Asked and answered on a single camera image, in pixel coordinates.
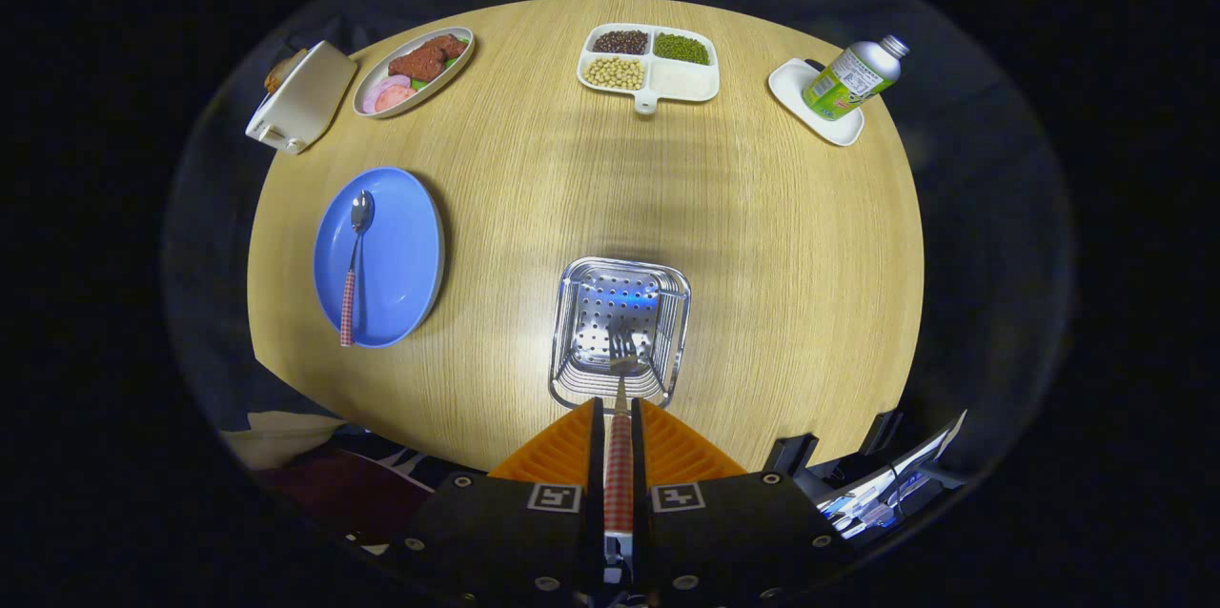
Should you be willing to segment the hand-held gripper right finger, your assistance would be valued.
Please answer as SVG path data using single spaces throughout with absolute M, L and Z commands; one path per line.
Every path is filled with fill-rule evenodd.
M 632 588 L 649 607 L 805 606 L 849 569 L 849 545 L 784 469 L 662 483 L 632 400 Z

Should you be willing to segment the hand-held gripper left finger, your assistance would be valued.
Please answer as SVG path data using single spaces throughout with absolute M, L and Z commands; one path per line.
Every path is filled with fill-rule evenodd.
M 583 607 L 604 588 L 604 405 L 577 426 L 580 481 L 454 472 L 379 564 L 433 607 Z

